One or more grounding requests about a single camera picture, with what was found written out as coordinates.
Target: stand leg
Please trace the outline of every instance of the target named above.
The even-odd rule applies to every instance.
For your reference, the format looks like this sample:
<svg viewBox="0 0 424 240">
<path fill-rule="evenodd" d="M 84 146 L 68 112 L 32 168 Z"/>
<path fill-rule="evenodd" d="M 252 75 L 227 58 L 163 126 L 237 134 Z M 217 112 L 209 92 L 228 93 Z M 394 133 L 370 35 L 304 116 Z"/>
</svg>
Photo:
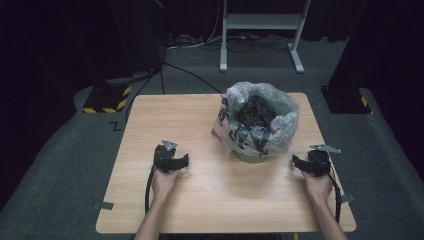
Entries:
<svg viewBox="0 0 424 240">
<path fill-rule="evenodd" d="M 221 58 L 219 70 L 227 71 L 227 0 L 224 0 L 224 11 L 222 19 L 222 43 L 221 43 Z"/>
<path fill-rule="evenodd" d="M 297 53 L 297 46 L 299 45 L 300 36 L 302 35 L 303 26 L 305 25 L 310 4 L 311 4 L 311 0 L 306 0 L 305 5 L 303 7 L 302 15 L 297 25 L 296 34 L 294 36 L 294 42 L 288 44 L 290 55 L 292 56 L 293 63 L 297 73 L 305 72 L 302 62 L 300 61 L 299 54 Z"/>
</svg>

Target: wooden table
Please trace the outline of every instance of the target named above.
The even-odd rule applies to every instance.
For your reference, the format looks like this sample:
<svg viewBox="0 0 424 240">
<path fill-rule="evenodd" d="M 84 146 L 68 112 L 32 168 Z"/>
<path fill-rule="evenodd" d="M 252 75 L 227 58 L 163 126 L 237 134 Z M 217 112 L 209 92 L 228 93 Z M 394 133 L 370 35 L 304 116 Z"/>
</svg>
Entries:
<svg viewBox="0 0 424 240">
<path fill-rule="evenodd" d="M 100 210 L 97 231 L 137 231 L 154 149 L 161 139 L 178 143 L 175 158 L 186 153 L 190 157 L 168 202 L 162 233 L 319 231 L 303 176 L 293 168 L 291 156 L 306 159 L 309 146 L 324 141 L 306 95 L 290 95 L 301 110 L 292 146 L 259 164 L 227 154 L 211 135 L 221 105 L 219 94 L 138 96 L 104 198 L 114 206 Z M 333 213 L 334 199 L 333 191 L 328 202 Z M 340 225 L 346 232 L 356 228 L 347 203 L 342 204 Z"/>
</svg>

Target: dark background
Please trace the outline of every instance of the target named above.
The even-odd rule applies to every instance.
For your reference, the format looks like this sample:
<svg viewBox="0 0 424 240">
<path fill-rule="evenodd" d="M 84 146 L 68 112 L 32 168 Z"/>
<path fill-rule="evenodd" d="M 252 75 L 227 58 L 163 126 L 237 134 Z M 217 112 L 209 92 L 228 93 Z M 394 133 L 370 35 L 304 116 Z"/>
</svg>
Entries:
<svg viewBox="0 0 424 240">
<path fill-rule="evenodd" d="M 302 38 L 351 37 L 336 70 L 341 73 L 330 82 L 346 91 L 371 89 L 423 177 L 419 154 L 423 8 L 415 0 L 367 1 L 362 11 L 365 2 L 312 1 Z M 168 0 L 163 1 L 167 10 L 161 11 L 145 0 L 2 1 L 0 208 L 44 143 L 75 113 L 73 96 L 78 91 L 97 81 L 133 77 L 160 67 L 156 49 L 167 37 L 163 33 L 209 36 L 216 3 Z M 277 6 L 275 1 L 261 1 L 260 8 L 255 4 L 254 0 L 230 1 L 229 11 L 298 12 L 302 8 L 297 1 Z M 221 34 L 220 24 L 215 35 Z M 163 38 L 155 35 L 158 30 Z"/>
</svg>

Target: forearm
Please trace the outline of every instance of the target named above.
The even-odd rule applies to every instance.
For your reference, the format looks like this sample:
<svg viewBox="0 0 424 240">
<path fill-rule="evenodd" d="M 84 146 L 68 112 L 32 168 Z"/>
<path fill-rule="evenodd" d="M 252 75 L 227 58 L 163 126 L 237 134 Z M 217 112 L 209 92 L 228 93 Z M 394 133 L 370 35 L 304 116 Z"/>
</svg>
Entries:
<svg viewBox="0 0 424 240">
<path fill-rule="evenodd" d="M 165 209 L 165 200 L 154 199 L 149 211 L 143 219 L 134 240 L 157 240 L 159 228 Z"/>
<path fill-rule="evenodd" d="M 346 239 L 346 234 L 341 229 L 340 225 L 334 219 L 333 214 L 324 200 L 311 198 L 312 206 L 315 211 L 315 217 L 318 221 L 319 228 L 325 240 Z"/>
</svg>

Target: black tape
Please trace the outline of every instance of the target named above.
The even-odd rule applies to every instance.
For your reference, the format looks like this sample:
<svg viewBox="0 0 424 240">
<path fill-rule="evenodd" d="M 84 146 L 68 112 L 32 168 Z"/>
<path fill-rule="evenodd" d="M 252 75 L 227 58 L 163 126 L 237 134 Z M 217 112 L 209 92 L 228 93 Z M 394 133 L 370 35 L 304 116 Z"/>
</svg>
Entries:
<svg viewBox="0 0 424 240">
<path fill-rule="evenodd" d="M 356 197 L 353 194 L 343 195 L 342 196 L 342 203 L 351 203 L 356 200 Z"/>
<path fill-rule="evenodd" d="M 116 131 L 121 131 L 122 129 L 118 128 L 118 122 L 109 122 L 109 124 L 114 124 L 113 125 L 113 130 L 114 132 Z"/>
<path fill-rule="evenodd" d="M 112 210 L 113 208 L 113 203 L 108 203 L 108 202 L 96 202 L 93 206 L 94 209 L 107 209 L 107 210 Z"/>
</svg>

